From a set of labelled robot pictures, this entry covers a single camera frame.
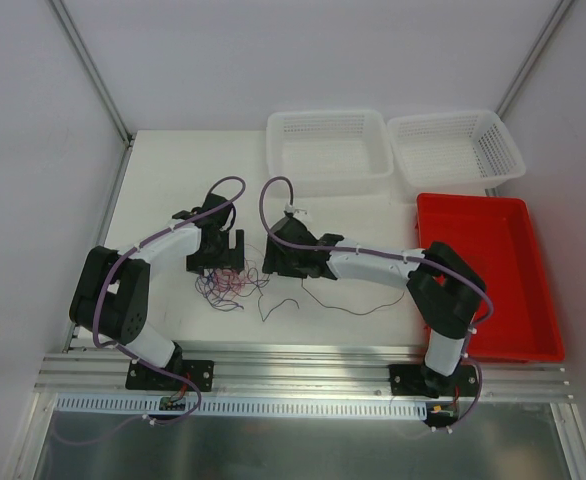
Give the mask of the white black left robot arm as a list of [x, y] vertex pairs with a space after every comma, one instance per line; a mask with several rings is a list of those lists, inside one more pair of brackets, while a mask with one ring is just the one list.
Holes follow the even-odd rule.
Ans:
[[183, 377], [182, 351], [147, 323], [150, 283], [178, 260], [186, 271], [244, 268], [244, 232], [229, 242], [236, 218], [235, 205], [209, 193], [204, 203], [175, 214], [162, 231], [124, 250], [97, 246], [87, 254], [69, 317], [96, 340], [123, 348], [143, 362], [149, 378], [162, 389], [176, 387]]

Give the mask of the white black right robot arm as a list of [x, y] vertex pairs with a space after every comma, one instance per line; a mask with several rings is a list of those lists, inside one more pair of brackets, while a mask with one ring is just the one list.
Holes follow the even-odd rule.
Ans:
[[291, 213], [265, 230], [266, 274], [407, 290], [430, 330], [418, 379], [407, 388], [437, 398], [456, 385], [473, 329], [490, 318], [494, 305], [485, 282], [449, 245], [397, 252], [365, 248], [338, 234], [317, 238]]

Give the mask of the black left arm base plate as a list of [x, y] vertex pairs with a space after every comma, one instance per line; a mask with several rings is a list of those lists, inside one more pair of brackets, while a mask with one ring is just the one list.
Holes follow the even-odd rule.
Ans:
[[[178, 375], [187, 378], [202, 392], [210, 392], [215, 363], [212, 360], [184, 360]], [[178, 391], [183, 383], [139, 363], [129, 363], [125, 389], [130, 391]]]

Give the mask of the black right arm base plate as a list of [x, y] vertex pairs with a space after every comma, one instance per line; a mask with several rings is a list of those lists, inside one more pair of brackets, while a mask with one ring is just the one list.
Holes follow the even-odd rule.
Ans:
[[458, 365], [451, 376], [444, 376], [423, 364], [391, 364], [388, 366], [393, 396], [474, 397], [479, 392], [477, 370], [471, 365]]

